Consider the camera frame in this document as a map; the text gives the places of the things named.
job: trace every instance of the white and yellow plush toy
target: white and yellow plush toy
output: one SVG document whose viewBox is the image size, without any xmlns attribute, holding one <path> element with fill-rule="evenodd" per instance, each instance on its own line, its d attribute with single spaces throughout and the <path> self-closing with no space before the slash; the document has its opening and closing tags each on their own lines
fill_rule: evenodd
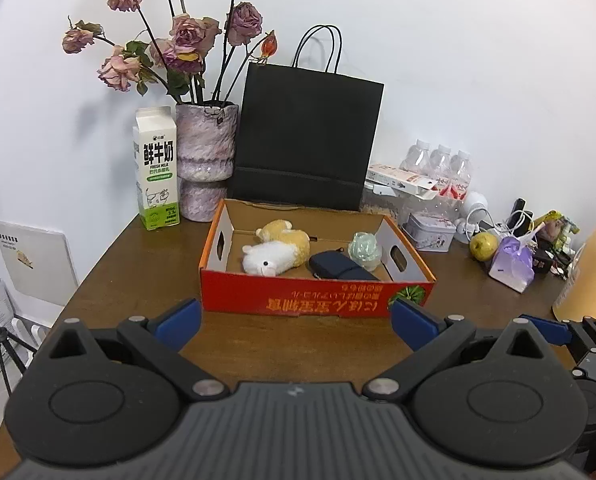
<svg viewBox="0 0 596 480">
<path fill-rule="evenodd" d="M 242 267 L 247 274 L 277 276 L 309 259 L 309 235 L 292 229 L 287 220 L 274 220 L 256 230 L 260 245 L 245 245 Z"/>
</svg>

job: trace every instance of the vase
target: vase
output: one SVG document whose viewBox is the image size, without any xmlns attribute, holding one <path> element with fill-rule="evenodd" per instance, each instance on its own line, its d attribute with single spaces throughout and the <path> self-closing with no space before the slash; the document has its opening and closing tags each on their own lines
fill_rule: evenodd
<svg viewBox="0 0 596 480">
<path fill-rule="evenodd" d="M 224 182 L 233 173 L 238 106 L 177 105 L 176 130 L 180 213 L 188 220 L 210 222 Z"/>
</svg>

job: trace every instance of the black cord handle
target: black cord handle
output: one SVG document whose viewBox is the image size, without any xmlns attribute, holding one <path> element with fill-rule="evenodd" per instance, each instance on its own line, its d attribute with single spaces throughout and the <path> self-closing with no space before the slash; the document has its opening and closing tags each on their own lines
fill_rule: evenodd
<svg viewBox="0 0 596 480">
<path fill-rule="evenodd" d="M 300 57 L 300 53 L 302 52 L 303 47 L 305 46 L 307 41 L 309 41 L 309 39 L 314 34 L 316 34 L 316 32 L 322 30 L 323 28 L 326 28 L 329 31 L 329 33 L 331 34 L 331 43 L 332 43 L 331 54 L 329 56 L 327 66 L 325 67 L 325 72 L 329 71 L 329 65 L 331 64 L 331 60 L 333 59 L 334 51 L 336 49 L 336 41 L 334 39 L 334 33 L 333 33 L 332 29 L 335 29 L 336 32 L 338 33 L 338 43 L 339 43 L 338 44 L 338 56 L 336 58 L 336 64 L 334 65 L 334 74 L 338 73 L 338 64 L 340 63 L 340 55 L 342 54 L 342 33 L 341 33 L 340 29 L 335 25 L 314 25 L 312 28 L 310 28 L 302 36 L 302 39 L 298 43 L 298 48 L 296 49 L 296 53 L 294 54 L 294 60 L 292 61 L 292 67 L 298 68 L 298 59 Z"/>
</svg>

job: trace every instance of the wooden table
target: wooden table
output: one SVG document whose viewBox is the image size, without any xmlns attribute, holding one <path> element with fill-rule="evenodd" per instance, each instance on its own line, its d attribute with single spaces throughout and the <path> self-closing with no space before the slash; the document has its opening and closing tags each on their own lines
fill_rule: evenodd
<svg viewBox="0 0 596 480">
<path fill-rule="evenodd" d="M 155 317 L 180 300 L 199 297 L 198 261 L 208 224 L 183 220 L 147 232 L 135 218 L 111 245 L 63 310 L 90 328 L 115 326 L 133 314 Z M 551 317 L 563 282 L 538 276 L 524 294 L 489 278 L 468 248 L 422 253 L 438 279 L 427 308 L 463 314 L 502 328 L 519 314 Z M 573 361 L 556 349 L 564 364 Z M 351 381 L 356 388 L 410 353 L 387 319 L 203 314 L 200 332 L 181 354 L 234 387 L 238 380 Z M 0 477 L 20 458 L 0 427 Z"/>
</svg>

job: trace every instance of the orange bottle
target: orange bottle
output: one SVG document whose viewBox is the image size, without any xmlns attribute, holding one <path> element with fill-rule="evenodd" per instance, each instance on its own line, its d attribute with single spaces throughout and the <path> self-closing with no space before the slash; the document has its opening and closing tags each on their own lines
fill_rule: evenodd
<svg viewBox="0 0 596 480">
<path fill-rule="evenodd" d="M 588 238 L 569 279 L 552 307 L 558 320 L 596 319 L 596 230 Z"/>
</svg>

